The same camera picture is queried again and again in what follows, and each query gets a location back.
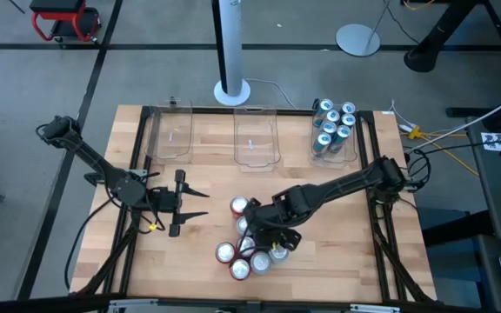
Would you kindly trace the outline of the silver bracket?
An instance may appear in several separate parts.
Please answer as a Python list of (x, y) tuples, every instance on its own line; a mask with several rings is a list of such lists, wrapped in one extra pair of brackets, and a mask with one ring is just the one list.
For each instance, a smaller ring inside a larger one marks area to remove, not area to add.
[(158, 306), (159, 300), (152, 298), (136, 298), (112, 300), (109, 302), (108, 313), (124, 313), (127, 309)]
[(402, 313), (399, 307), (352, 303), (348, 313)]

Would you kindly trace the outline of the clear plastic bin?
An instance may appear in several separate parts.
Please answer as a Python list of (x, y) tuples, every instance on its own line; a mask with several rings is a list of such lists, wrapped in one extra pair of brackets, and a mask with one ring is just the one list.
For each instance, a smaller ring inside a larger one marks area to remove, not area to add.
[(170, 97), (150, 107), (145, 154), (155, 164), (189, 163), (193, 146), (190, 100)]
[(234, 161), (242, 172), (273, 171), (281, 160), (277, 110), (266, 107), (236, 107)]
[[(322, 100), (322, 99), (316, 99), (312, 105), (312, 119), (313, 115), (315, 113), (315, 102), (317, 100)], [(340, 113), (341, 106), (343, 103), (334, 103), (333, 110), (337, 110)], [(331, 153), (329, 152), (329, 148), (321, 157), (316, 157), (312, 155), (311, 147), (313, 144), (314, 139), (316, 136), (321, 132), (320, 127), (316, 128), (312, 125), (312, 119), (311, 119), (311, 140), (310, 140), (310, 152), (309, 152), (309, 161), (313, 166), (317, 167), (324, 167), (324, 168), (333, 168), (333, 169), (341, 169), (343, 168), (347, 163), (354, 162), (357, 159), (357, 152), (356, 152), (356, 144), (357, 144), (357, 136), (356, 136), (356, 125), (357, 125), (357, 118), (356, 118), (356, 124), (350, 128), (351, 129), (351, 136), (350, 138), (346, 141), (344, 144), (344, 147), (338, 152), (338, 153)]]

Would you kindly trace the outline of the gray round-base thin stand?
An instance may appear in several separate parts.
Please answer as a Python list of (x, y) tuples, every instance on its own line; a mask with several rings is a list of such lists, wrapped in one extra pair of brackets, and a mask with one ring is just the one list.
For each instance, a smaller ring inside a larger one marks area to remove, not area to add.
[(335, 36), (336, 44), (343, 52), (354, 57), (369, 57), (380, 50), (381, 39), (377, 29), (389, 9), (391, 0), (383, 2), (384, 7), (372, 27), (360, 23), (348, 23), (338, 29)]

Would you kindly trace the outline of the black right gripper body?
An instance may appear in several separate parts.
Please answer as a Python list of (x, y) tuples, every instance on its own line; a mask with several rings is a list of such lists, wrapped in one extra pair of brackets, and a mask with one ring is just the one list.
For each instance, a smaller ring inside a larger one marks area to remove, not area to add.
[(279, 200), (245, 212), (248, 229), (252, 234), (261, 230), (277, 230), (296, 227), (301, 223), (301, 216), (293, 211), (287, 200)]

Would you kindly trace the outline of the red soda can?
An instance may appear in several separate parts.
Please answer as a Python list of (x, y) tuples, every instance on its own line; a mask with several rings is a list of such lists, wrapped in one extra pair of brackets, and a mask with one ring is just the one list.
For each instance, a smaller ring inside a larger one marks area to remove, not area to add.
[(238, 281), (247, 279), (250, 273), (251, 267), (245, 259), (237, 259), (230, 264), (230, 274)]
[(235, 247), (231, 243), (220, 243), (215, 250), (215, 257), (220, 263), (229, 263), (235, 256)]
[(237, 247), (242, 257), (251, 257), (256, 250), (256, 243), (250, 236), (244, 236), (238, 239)]
[(244, 209), (248, 205), (249, 200), (244, 196), (235, 196), (230, 201), (230, 212), (235, 218), (239, 218), (244, 213)]

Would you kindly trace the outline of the black desk crossbeam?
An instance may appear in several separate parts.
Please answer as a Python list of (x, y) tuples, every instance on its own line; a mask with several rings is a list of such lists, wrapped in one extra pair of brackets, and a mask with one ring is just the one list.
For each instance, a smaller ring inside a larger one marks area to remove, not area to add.
[(493, 234), (494, 227), (488, 210), (469, 214), (423, 230), (426, 247), (463, 240), (477, 235)]

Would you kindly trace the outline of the black desk foot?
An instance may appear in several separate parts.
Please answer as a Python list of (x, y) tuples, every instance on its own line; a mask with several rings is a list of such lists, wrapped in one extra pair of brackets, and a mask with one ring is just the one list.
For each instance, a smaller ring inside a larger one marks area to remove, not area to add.
[(445, 115), (450, 118), (481, 117), (490, 111), (484, 108), (449, 107), (445, 109)]

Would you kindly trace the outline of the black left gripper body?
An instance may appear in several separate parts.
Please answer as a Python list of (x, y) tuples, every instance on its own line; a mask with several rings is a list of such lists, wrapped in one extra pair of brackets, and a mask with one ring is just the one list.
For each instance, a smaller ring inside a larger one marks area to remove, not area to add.
[(145, 194), (145, 201), (152, 212), (177, 211), (177, 196), (173, 191), (147, 191)]

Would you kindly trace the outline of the black crossbar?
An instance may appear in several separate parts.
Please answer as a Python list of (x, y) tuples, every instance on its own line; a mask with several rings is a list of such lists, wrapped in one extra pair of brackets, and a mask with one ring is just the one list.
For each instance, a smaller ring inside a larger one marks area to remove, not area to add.
[[(0, 302), (0, 313), (85, 313), (94, 310), (107, 310), (109, 302), (128, 298), (125, 294), (110, 293), (98, 295), (69, 295), (48, 298), (34, 298)], [(187, 306), (210, 308), (233, 308), (251, 313), (263, 310), (337, 310), (347, 311), (352, 303), (314, 303), (314, 302), (272, 302), (247, 300), (208, 300), (180, 298), (158, 299), (158, 306)], [(399, 307), (402, 313), (501, 313), (496, 310), (473, 309), (444, 305), (442, 303), (414, 303), (390, 300), (382, 303), (358, 303)]]

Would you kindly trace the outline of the black desk leg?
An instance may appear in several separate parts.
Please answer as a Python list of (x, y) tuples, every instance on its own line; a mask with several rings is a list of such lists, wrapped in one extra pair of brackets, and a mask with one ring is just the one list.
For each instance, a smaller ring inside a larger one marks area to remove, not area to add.
[(478, 3), (479, 0), (451, 0), (430, 33), (404, 55), (405, 65), (416, 72), (432, 71), (444, 44)]

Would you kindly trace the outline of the red-framed black stool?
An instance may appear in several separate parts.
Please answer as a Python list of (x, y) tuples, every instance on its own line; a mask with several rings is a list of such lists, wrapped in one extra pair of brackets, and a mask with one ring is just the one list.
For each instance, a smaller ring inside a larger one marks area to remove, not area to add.
[[(31, 0), (31, 25), (46, 42), (62, 45), (65, 38), (97, 44), (97, 33), (102, 27), (99, 11), (89, 7), (86, 0)], [(52, 21), (48, 33), (44, 33), (37, 20)]]

